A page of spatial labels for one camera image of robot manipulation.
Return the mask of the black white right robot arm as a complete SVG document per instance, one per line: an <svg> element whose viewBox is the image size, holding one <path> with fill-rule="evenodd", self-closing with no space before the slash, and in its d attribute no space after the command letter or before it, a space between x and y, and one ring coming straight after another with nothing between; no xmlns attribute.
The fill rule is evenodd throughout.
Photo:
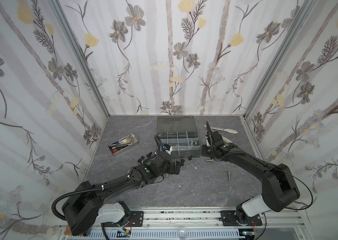
<svg viewBox="0 0 338 240"><path fill-rule="evenodd" d="M284 209L296 211L296 208L290 207L301 197L296 181L307 188L311 198L309 205L299 210L306 210L314 204L311 189L294 176L287 165L275 165L245 152L238 145L224 138L218 129L210 126L209 122L206 122L204 127L207 129L207 143L202 145L203 157L209 157L216 162L234 164L261 182L261 194L236 207L234 220L238 225L248 225L252 218L269 211L281 212Z"/></svg>

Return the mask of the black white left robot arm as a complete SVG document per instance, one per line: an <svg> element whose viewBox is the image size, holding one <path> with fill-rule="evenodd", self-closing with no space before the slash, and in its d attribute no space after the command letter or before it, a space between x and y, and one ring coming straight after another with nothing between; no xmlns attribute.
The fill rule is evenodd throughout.
<svg viewBox="0 0 338 240"><path fill-rule="evenodd" d="M131 212L123 201L118 201L109 208L106 202L128 191L155 184L157 178L178 175L184 160L174 160L170 154L171 146L164 145L158 136L154 136L157 151L154 155L132 167L127 174L99 184L82 182L69 193L57 197L51 204L52 213L67 222L72 235L86 232L96 223L116 225L128 222Z"/></svg>

